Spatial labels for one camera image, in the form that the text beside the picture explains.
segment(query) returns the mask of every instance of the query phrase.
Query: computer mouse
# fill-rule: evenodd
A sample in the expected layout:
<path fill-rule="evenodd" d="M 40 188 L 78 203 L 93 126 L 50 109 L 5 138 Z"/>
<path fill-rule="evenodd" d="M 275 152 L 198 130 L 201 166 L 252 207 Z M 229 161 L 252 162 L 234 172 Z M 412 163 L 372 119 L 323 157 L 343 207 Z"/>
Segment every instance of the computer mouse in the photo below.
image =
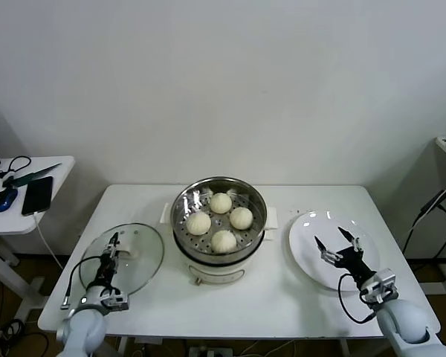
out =
<path fill-rule="evenodd" d="M 10 208 L 17 195 L 18 190 L 12 187 L 8 187 L 5 188 L 3 191 L 0 191 L 0 212 L 3 212 Z"/>

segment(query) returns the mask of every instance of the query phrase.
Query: glass lid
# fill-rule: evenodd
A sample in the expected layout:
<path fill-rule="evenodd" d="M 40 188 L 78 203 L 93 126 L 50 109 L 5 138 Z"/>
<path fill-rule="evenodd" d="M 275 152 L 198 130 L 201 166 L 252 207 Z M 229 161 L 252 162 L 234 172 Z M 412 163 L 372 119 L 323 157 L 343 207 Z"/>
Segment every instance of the glass lid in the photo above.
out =
<path fill-rule="evenodd" d="M 118 225 L 96 238 L 86 249 L 83 259 L 100 256 L 116 233 L 119 260 L 112 285 L 130 295 L 142 289 L 157 273 L 164 259 L 164 242 L 161 235 L 149 225 Z M 94 280 L 99 265 L 98 259 L 81 264 L 80 279 L 85 288 Z"/>

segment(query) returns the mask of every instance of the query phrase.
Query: white plate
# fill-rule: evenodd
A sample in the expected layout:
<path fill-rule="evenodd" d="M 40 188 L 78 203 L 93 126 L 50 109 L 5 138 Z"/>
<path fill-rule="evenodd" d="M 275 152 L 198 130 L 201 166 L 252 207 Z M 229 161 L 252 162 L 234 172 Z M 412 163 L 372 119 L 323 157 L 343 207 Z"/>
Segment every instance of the white plate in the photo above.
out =
<path fill-rule="evenodd" d="M 339 232 L 338 227 L 349 231 L 352 236 L 360 238 L 363 249 L 363 261 L 370 269 L 380 268 L 380 256 L 375 242 L 355 221 L 341 219 L 331 211 L 308 212 L 294 222 L 289 232 L 289 245 L 297 264 L 306 274 L 322 285 L 337 290 L 339 278 L 348 271 L 335 268 L 320 258 L 314 236 L 331 251 L 339 251 L 350 246 L 350 243 Z M 357 292 L 357 286 L 351 277 L 342 283 L 345 292 Z"/>

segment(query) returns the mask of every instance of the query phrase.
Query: smartphone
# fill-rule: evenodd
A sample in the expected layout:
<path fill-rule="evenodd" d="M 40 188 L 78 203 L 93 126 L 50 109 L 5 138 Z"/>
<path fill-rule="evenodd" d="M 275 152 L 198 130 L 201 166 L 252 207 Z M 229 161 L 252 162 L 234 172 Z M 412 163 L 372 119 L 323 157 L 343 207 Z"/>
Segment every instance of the smartphone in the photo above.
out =
<path fill-rule="evenodd" d="M 51 205 L 52 192 L 53 177 L 51 176 L 30 182 L 23 201 L 22 215 L 30 216 L 35 212 L 46 211 Z"/>

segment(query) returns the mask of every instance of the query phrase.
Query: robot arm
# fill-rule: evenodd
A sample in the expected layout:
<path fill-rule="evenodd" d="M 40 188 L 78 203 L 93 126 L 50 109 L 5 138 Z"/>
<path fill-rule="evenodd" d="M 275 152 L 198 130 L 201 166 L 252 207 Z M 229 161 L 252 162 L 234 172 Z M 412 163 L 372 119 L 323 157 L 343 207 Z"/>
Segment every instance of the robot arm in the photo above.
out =
<path fill-rule="evenodd" d="M 349 271 L 397 356 L 446 357 L 446 346 L 432 330 L 424 310 L 409 301 L 398 299 L 395 275 L 389 269 L 379 272 L 370 270 L 362 260 L 363 249 L 358 238 L 340 227 L 339 231 L 352 246 L 335 253 L 315 237 L 320 256 L 336 268 Z"/>
<path fill-rule="evenodd" d="M 112 286 L 112 278 L 118 267 L 117 238 L 116 233 L 110 239 L 100 256 L 96 277 L 56 334 L 56 339 L 65 344 L 59 357 L 89 356 L 106 337 L 107 323 L 104 316 L 113 311 L 129 309 L 127 295 Z M 69 308 L 68 298 L 67 293 L 62 309 Z"/>

